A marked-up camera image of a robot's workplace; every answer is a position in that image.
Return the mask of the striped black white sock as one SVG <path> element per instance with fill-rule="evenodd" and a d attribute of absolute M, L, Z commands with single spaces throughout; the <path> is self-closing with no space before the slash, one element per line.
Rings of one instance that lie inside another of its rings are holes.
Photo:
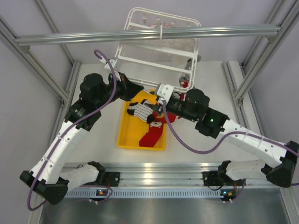
<path fill-rule="evenodd" d="M 130 103 L 127 108 L 127 113 L 129 115 L 135 116 L 142 120 L 143 122 L 150 124 L 155 121 L 155 116 L 153 110 L 148 107 L 146 104 L 151 104 L 150 101 L 144 99 L 142 102 Z"/>

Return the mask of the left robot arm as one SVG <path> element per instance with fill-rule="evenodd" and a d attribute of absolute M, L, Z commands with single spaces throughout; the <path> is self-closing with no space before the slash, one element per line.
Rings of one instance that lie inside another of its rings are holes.
<path fill-rule="evenodd" d="M 30 170 L 23 171 L 20 180 L 51 205 L 60 203 L 66 194 L 82 185 L 101 185 L 106 179 L 106 169 L 91 161 L 80 168 L 63 172 L 62 169 L 81 139 L 89 133 L 101 117 L 101 110 L 117 99 L 132 100 L 144 87 L 135 84 L 120 73 L 108 76 L 106 84 L 102 75 L 92 73 L 80 85 L 79 99 L 69 108 L 57 136 L 40 161 Z"/>

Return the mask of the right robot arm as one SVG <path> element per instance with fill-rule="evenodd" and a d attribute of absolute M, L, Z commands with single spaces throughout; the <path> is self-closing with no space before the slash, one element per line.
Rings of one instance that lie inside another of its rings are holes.
<path fill-rule="evenodd" d="M 157 97 L 156 104 L 146 105 L 158 115 L 164 115 L 172 134 L 189 151 L 210 154 L 226 141 L 257 158 L 253 161 L 224 161 L 217 171 L 218 180 L 223 185 L 243 179 L 265 179 L 282 188 L 295 186 L 292 179 L 299 158 L 298 143 L 277 142 L 243 127 L 228 115 L 210 108 L 210 98 L 199 89 L 189 90 L 181 99 L 171 85 L 160 84 L 154 94 Z M 206 151 L 188 146 L 172 127 L 169 113 L 194 122 L 200 134 L 218 139 L 218 143 Z"/>

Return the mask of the white plastic clip hanger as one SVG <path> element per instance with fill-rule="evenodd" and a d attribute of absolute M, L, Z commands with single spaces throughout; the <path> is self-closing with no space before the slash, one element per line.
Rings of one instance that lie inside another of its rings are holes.
<path fill-rule="evenodd" d="M 128 14 L 124 30 L 186 27 L 201 27 L 201 23 L 193 18 L 135 7 Z M 189 74 L 187 88 L 182 88 L 179 84 L 174 87 L 176 91 L 185 93 L 194 87 L 196 63 L 200 60 L 198 52 L 199 38 L 121 41 L 115 57 L 121 63 L 153 67 L 174 75 Z M 186 70 L 186 62 L 190 58 L 192 66 Z"/>

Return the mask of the red sock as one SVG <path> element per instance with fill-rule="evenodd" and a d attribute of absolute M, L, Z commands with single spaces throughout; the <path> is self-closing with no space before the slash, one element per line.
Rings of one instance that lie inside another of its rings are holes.
<path fill-rule="evenodd" d="M 153 112 L 153 118 L 154 120 L 149 124 L 148 132 L 139 141 L 140 147 L 153 148 L 163 134 L 164 124 L 167 123 L 165 117 L 158 116 Z"/>

